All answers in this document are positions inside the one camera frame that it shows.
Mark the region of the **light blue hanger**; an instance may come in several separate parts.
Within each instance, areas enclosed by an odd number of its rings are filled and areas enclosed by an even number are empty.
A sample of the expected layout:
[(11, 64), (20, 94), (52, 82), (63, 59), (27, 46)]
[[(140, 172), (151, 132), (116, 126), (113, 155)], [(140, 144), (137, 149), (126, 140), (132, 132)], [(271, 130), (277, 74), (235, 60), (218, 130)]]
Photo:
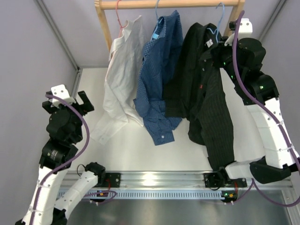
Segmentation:
[(224, 14), (225, 14), (225, 5), (224, 5), (224, 3), (223, 2), (219, 2), (219, 4), (216, 6), (216, 9), (218, 7), (220, 7), (220, 6), (222, 7), (222, 14), (221, 14), (221, 17), (220, 17), (220, 19), (219, 19), (219, 21), (217, 23), (216, 28), (214, 30), (212, 28), (207, 28), (207, 30), (209, 30), (211, 32), (211, 34), (214, 35), (216, 43), (219, 42), (219, 37), (218, 37), (219, 36), (219, 29), (220, 29), (220, 25), (221, 25), (221, 22), (223, 20)]

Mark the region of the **dark pinstriped shirt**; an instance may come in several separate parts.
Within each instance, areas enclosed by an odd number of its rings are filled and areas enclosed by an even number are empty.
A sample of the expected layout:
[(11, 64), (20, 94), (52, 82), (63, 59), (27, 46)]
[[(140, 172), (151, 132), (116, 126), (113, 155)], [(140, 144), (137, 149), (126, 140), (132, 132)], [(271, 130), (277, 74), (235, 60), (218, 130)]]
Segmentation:
[(204, 145), (212, 170), (235, 161), (233, 123), (226, 104), (220, 69), (211, 54), (215, 25), (194, 23), (188, 30), (173, 78), (164, 86), (166, 117), (189, 121), (188, 137)]

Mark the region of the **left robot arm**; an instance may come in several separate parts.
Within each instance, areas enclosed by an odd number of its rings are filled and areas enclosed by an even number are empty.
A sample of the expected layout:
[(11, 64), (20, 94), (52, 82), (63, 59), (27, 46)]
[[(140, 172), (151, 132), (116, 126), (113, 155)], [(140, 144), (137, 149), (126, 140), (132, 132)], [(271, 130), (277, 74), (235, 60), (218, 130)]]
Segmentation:
[(90, 131), (83, 116), (94, 110), (84, 91), (78, 93), (83, 101), (63, 96), (57, 90), (46, 93), (42, 107), (50, 114), (46, 127), (50, 139), (42, 149), (38, 180), (33, 198), (25, 216), (18, 225), (65, 225), (77, 204), (94, 186), (105, 184), (105, 167), (91, 162), (84, 168), (75, 184), (60, 198), (57, 195), (71, 163), (87, 148), (89, 136), (82, 150), (75, 146), (83, 139), (82, 127)]

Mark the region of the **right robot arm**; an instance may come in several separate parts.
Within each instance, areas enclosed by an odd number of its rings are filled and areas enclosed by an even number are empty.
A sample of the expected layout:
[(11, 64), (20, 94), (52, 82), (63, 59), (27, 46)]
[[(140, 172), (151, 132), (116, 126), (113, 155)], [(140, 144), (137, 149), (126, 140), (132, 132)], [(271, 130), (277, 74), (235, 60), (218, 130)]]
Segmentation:
[(300, 157), (286, 130), (274, 79), (261, 71), (266, 54), (259, 40), (243, 38), (237, 44), (220, 41), (211, 51), (214, 66), (229, 75), (236, 93), (250, 112), (260, 134), (264, 156), (234, 162), (218, 175), (223, 186), (235, 179), (255, 179), (261, 184), (282, 181), (298, 171)]

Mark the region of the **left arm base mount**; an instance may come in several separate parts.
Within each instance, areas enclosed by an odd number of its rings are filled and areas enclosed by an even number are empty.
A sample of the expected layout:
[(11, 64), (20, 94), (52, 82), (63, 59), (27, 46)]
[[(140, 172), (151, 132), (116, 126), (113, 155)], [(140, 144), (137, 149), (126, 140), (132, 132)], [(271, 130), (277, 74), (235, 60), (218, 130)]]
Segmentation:
[(107, 172), (102, 184), (97, 184), (96, 188), (119, 188), (121, 181), (121, 173)]

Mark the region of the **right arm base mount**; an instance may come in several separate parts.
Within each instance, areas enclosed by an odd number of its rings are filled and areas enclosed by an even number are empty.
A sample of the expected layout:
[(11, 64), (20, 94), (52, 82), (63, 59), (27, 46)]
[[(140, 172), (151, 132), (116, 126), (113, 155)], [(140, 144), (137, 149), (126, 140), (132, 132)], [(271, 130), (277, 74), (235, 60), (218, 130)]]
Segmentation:
[(247, 181), (244, 178), (230, 179), (226, 174), (219, 172), (207, 172), (203, 174), (206, 188), (218, 190), (220, 188), (246, 188)]

